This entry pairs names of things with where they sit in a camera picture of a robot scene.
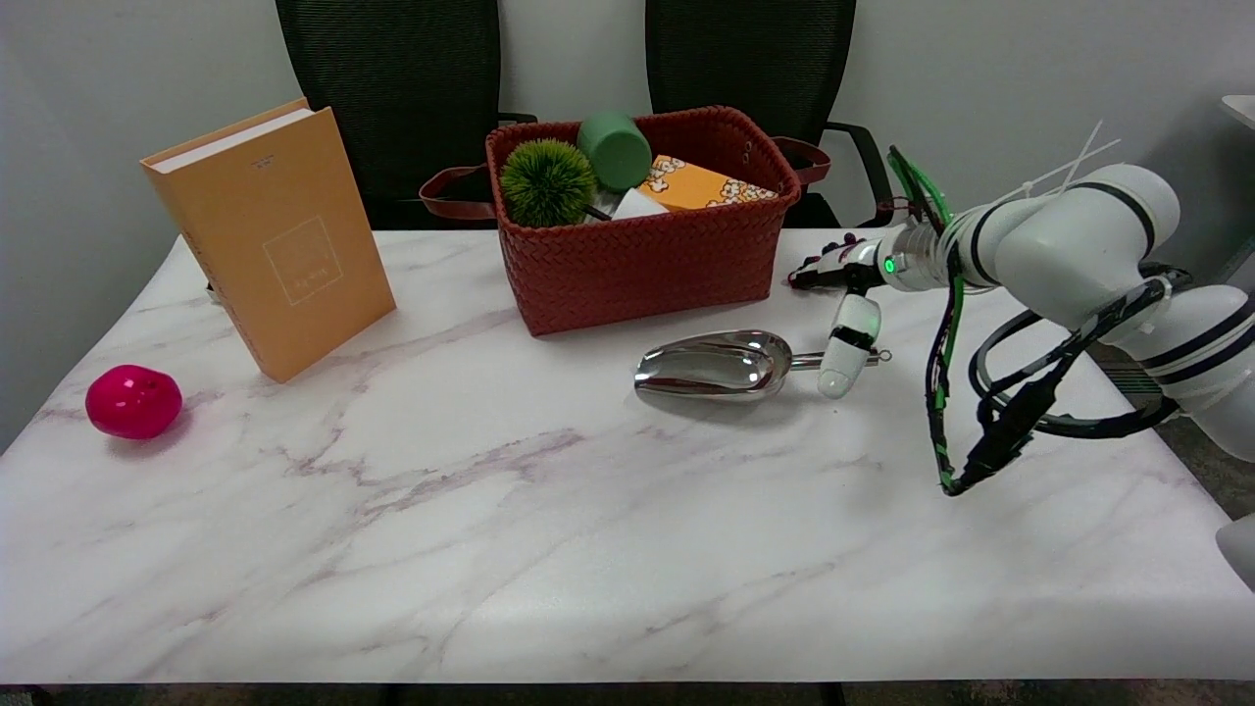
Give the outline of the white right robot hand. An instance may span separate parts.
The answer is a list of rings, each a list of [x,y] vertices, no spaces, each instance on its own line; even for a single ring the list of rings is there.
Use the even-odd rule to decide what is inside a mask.
[[[820,359],[817,387],[825,398],[841,399],[851,393],[878,341],[882,313],[867,293],[884,286],[878,246],[889,234],[889,228],[847,231],[842,240],[825,245],[820,255],[803,260],[787,277],[794,290],[837,295],[828,345]]]

